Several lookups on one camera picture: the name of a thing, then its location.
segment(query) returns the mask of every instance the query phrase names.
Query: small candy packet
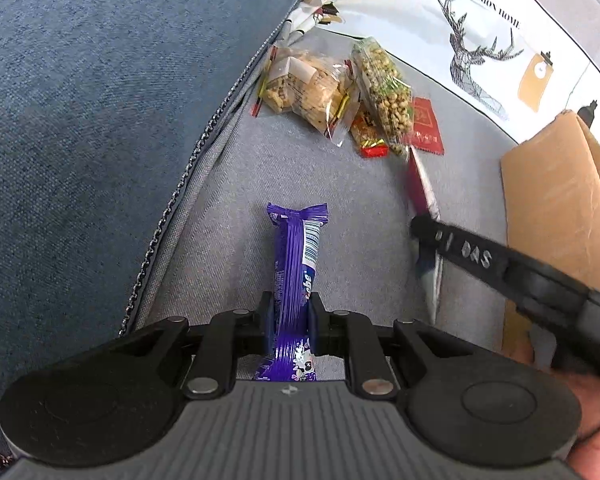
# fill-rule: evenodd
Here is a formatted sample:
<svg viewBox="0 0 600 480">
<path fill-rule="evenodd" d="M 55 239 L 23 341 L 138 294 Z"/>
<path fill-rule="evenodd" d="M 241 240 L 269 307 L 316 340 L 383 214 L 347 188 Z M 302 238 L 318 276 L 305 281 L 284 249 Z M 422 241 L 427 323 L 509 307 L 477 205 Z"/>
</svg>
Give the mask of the small candy packet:
<svg viewBox="0 0 600 480">
<path fill-rule="evenodd" d="M 273 46 L 251 115 L 262 103 L 277 114 L 296 113 L 340 146 L 356 115 L 357 92 L 347 60 Z"/>
<path fill-rule="evenodd" d="M 413 131 L 411 87 L 402 80 L 397 66 L 374 38 L 354 43 L 351 56 L 367 109 L 378 118 L 392 150 L 394 146 L 399 148 L 402 138 Z"/>
<path fill-rule="evenodd" d="M 360 155 L 373 157 L 386 156 L 389 153 L 389 146 L 384 142 L 380 130 L 365 104 L 360 105 L 349 132 L 356 141 Z"/>
<path fill-rule="evenodd" d="M 307 301 L 315 279 L 320 228 L 328 222 L 327 205 L 286 209 L 269 203 L 277 226 L 274 283 L 275 348 L 254 378 L 259 381 L 315 381 L 308 337 Z"/>
</svg>

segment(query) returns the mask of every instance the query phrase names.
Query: red envelope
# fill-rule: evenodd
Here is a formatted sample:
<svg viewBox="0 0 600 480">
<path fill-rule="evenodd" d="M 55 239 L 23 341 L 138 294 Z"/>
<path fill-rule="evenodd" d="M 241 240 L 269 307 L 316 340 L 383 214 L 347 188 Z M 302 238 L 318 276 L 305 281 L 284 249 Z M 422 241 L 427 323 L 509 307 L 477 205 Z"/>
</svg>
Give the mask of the red envelope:
<svg viewBox="0 0 600 480">
<path fill-rule="evenodd" d="M 402 142 L 425 152 L 445 154 L 438 121 L 429 99 L 416 97 L 413 100 L 413 131 L 406 134 Z"/>
</svg>

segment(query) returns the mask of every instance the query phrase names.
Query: round black pad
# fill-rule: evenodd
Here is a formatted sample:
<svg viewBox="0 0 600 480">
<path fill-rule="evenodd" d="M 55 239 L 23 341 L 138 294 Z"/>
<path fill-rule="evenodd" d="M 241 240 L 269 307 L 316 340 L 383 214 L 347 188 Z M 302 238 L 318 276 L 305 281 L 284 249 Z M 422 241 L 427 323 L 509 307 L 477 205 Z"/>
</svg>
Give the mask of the round black pad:
<svg viewBox="0 0 600 480">
<path fill-rule="evenodd" d="M 580 404 L 550 375 L 499 356 L 439 359 L 408 394 L 407 416 L 463 463 L 515 468 L 564 454 Z"/>
<path fill-rule="evenodd" d="M 75 368 L 29 374 L 0 401 L 0 426 L 49 465 L 97 466 L 132 456 L 171 427 L 179 397 L 146 363 L 110 353 Z"/>
</svg>

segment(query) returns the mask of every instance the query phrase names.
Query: purple candy wrapper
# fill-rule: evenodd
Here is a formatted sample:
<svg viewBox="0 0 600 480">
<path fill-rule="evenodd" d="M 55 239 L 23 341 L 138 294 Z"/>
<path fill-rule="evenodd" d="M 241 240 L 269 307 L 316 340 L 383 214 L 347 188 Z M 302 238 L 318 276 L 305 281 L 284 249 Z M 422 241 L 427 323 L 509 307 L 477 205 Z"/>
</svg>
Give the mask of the purple candy wrapper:
<svg viewBox="0 0 600 480">
<path fill-rule="evenodd" d="M 327 205 L 297 211 L 269 203 L 277 226 L 274 309 L 275 349 L 256 371 L 260 381 L 315 381 L 314 359 L 307 333 L 306 302 L 315 279 L 320 227 L 329 219 Z"/>
</svg>

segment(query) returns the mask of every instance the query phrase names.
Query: deer illustration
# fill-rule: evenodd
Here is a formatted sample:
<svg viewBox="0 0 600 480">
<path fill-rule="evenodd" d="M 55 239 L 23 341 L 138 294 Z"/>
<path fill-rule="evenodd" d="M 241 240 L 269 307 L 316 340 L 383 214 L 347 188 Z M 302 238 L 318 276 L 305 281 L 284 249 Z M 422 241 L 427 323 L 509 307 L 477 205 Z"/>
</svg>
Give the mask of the deer illustration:
<svg viewBox="0 0 600 480">
<path fill-rule="evenodd" d="M 522 54 L 524 49 L 513 53 L 513 29 L 510 28 L 511 43 L 507 48 L 500 49 L 496 52 L 496 44 L 498 43 L 498 37 L 496 37 L 490 48 L 478 46 L 475 50 L 468 50 L 464 46 L 464 20 L 466 19 L 466 13 L 460 18 L 456 18 L 456 13 L 451 10 L 452 1 L 454 0 L 445 0 L 445 2 L 442 3 L 441 0 L 438 0 L 440 7 L 442 7 L 442 13 L 445 15 L 449 25 L 451 25 L 452 31 L 449 36 L 449 42 L 451 43 L 451 47 L 455 54 L 451 61 L 451 66 L 449 67 L 451 70 L 451 79 L 462 90 L 478 99 L 478 101 L 498 117 L 506 119 L 507 112 L 502 104 L 487 94 L 487 92 L 485 92 L 471 77 L 471 65 L 482 65 L 485 62 L 485 58 L 494 59 L 496 61 L 513 59 Z"/>
</svg>

